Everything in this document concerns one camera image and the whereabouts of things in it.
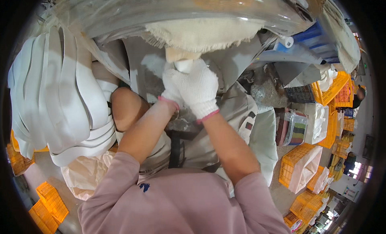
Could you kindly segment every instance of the pink glove cuff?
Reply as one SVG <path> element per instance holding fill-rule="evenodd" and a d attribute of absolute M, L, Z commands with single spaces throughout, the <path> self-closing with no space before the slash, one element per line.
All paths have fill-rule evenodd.
<path fill-rule="evenodd" d="M 209 119 L 211 116 L 213 116 L 213 115 L 215 115 L 215 114 L 217 114 L 217 113 L 219 113 L 219 112 L 220 112 L 220 110 L 219 110 L 219 109 L 217 109 L 216 111 L 214 111 L 214 112 L 211 112 L 210 114 L 206 115 L 206 116 L 205 116 L 205 117 L 203 117 L 202 119 L 198 119 L 198 120 L 196 120 L 196 122 L 197 122 L 198 124 L 200 124 L 200 123 L 202 123 L 203 121 L 205 121 L 205 120 Z"/>
<path fill-rule="evenodd" d="M 173 101 L 173 100 L 164 98 L 163 96 L 158 96 L 158 100 L 159 101 L 165 101 L 165 102 L 171 102 L 171 103 L 174 104 L 174 106 L 176 106 L 177 111 L 180 110 L 180 106 L 175 101 Z"/>

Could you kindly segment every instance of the hand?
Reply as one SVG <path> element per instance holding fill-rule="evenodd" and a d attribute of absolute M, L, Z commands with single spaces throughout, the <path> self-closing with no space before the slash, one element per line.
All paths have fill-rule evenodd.
<path fill-rule="evenodd" d="M 161 96 L 158 97 L 160 101 L 173 102 L 179 110 L 182 107 L 184 100 L 180 95 L 180 91 L 176 85 L 171 81 L 170 78 L 166 77 L 166 72 L 172 69 L 172 63 L 165 64 L 165 70 L 162 74 L 162 81 L 164 83 L 165 91 L 162 92 Z"/>
<path fill-rule="evenodd" d="M 216 105 L 219 82 L 216 74 L 206 66 L 202 59 L 194 60 L 187 74 L 168 68 L 162 79 L 164 85 L 172 83 L 178 89 L 182 99 L 198 120 L 205 120 L 219 112 L 219 107 Z"/>

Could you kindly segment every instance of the white container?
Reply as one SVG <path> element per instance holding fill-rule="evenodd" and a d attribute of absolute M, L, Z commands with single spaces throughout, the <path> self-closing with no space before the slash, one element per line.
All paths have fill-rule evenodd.
<path fill-rule="evenodd" d="M 320 116 L 320 118 L 317 118 L 317 116 L 318 116 L 317 109 L 319 109 L 319 108 L 324 109 L 324 115 Z M 327 126 L 328 126 L 328 120 L 329 120 L 329 107 L 328 106 L 323 107 L 320 103 L 305 103 L 305 104 L 293 103 L 292 109 L 299 110 L 308 116 L 308 126 L 307 126 L 307 132 L 306 132 L 306 139 L 304 141 L 305 143 L 313 145 L 313 144 L 316 144 L 316 143 L 318 143 L 326 138 Z M 317 121 L 317 119 L 323 119 L 323 118 L 325 118 L 326 120 L 324 122 L 322 122 L 322 124 L 321 124 L 320 134 L 318 136 L 316 136 L 315 138 L 313 138 L 313 133 L 315 132 L 315 130 L 318 127 L 320 127 L 317 124 L 317 122 L 319 122 L 320 120 Z"/>

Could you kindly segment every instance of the blue plastic crate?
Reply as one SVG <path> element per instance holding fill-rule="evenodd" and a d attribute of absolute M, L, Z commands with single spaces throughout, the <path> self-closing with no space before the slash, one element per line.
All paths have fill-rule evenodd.
<path fill-rule="evenodd" d="M 317 20 L 315 24 L 306 31 L 293 35 L 292 37 L 296 42 L 305 45 L 327 63 L 339 63 L 338 52 L 334 43 Z"/>
<path fill-rule="evenodd" d="M 354 110 L 353 109 L 346 109 L 344 111 L 344 115 L 348 117 L 353 117 L 354 116 Z"/>

